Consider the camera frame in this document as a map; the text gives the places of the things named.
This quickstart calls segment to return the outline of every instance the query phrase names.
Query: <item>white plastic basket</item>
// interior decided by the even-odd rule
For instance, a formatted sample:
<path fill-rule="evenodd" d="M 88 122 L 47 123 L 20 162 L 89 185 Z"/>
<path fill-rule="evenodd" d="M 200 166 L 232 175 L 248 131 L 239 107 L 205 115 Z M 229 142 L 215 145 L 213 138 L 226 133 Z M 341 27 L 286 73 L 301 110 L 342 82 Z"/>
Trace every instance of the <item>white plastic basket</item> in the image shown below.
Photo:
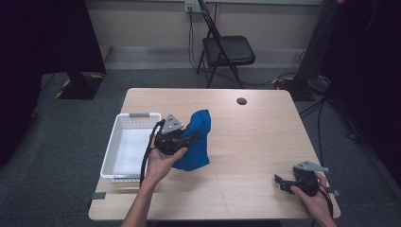
<path fill-rule="evenodd" d="M 139 183 L 149 136 L 159 113 L 121 113 L 114 121 L 100 177 L 112 183 Z"/>

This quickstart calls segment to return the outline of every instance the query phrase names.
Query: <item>person's left hand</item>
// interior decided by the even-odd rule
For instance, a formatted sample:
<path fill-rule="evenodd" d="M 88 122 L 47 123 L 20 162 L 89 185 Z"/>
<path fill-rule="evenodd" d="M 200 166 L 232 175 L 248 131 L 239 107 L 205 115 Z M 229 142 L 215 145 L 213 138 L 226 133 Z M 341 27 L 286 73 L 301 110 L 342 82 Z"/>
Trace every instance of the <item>person's left hand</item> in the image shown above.
<path fill-rule="evenodd" d="M 181 148 L 173 155 L 165 155 L 157 148 L 154 148 L 148 157 L 148 170 L 145 179 L 152 183 L 161 181 L 168 174 L 173 164 L 181 159 L 186 151 L 187 148 Z"/>

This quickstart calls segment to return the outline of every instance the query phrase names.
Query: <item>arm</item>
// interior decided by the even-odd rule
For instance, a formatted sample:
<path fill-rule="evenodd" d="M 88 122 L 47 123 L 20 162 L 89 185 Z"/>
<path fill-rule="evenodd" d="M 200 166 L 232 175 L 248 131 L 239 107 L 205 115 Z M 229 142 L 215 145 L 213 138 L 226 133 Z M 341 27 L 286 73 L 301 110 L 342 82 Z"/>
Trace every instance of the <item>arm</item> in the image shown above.
<path fill-rule="evenodd" d="M 322 184 L 320 188 L 324 191 L 324 187 L 326 187 L 326 179 L 320 174 L 316 173 L 316 177 L 319 179 L 319 182 Z M 322 193 L 318 192 L 314 197 L 309 197 L 305 194 L 299 187 L 292 186 L 291 190 L 297 195 L 302 204 L 306 206 L 309 214 L 318 222 L 318 224 L 322 227 L 334 227 L 337 226 L 334 220 L 331 217 L 330 211 L 328 209 L 327 200 L 322 195 Z"/>
<path fill-rule="evenodd" d="M 173 164 L 183 157 L 186 150 L 187 148 L 181 148 L 171 156 L 164 155 L 157 148 L 150 152 L 146 177 L 121 226 L 146 225 L 151 198 L 157 183 L 168 174 Z"/>

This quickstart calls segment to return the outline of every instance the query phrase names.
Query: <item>gray carpet floor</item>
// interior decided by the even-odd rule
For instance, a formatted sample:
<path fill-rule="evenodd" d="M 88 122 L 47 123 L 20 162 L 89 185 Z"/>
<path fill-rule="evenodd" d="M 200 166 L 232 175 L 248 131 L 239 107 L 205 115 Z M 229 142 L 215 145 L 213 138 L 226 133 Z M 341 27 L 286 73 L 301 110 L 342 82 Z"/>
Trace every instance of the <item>gray carpet floor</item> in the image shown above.
<path fill-rule="evenodd" d="M 248 89 L 272 89 L 269 81 L 296 69 L 241 68 Z M 43 85 L 51 75 L 43 76 Z M 194 69 L 113 70 L 103 79 L 93 100 L 56 99 L 67 80 L 56 74 L 42 90 L 19 147 L 0 169 L 0 226 L 119 226 L 120 221 L 92 221 L 90 196 L 124 97 L 131 87 L 203 88 L 204 75 Z M 216 77 L 212 88 L 238 88 Z M 295 102 L 300 111 L 314 102 Z M 401 226 L 401 194 L 369 143 L 347 138 L 352 126 L 327 103 L 321 114 L 322 152 L 328 181 L 340 191 L 339 226 Z M 318 111 L 303 117 L 320 157 Z M 280 220 L 282 226 L 310 226 L 311 220 Z M 269 226 L 267 221 L 224 226 Z M 152 222 L 151 226 L 163 226 Z"/>

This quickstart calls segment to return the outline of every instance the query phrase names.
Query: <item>wall outlet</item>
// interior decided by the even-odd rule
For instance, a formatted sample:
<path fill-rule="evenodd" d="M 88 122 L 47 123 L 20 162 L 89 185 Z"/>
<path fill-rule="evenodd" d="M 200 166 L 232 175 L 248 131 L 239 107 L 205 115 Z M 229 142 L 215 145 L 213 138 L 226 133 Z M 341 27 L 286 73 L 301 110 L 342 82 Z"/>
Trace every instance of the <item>wall outlet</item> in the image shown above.
<path fill-rule="evenodd" d="M 198 0 L 185 0 L 183 4 L 183 10 L 185 12 L 189 12 L 189 10 L 192 10 L 192 12 L 201 12 L 200 3 Z"/>

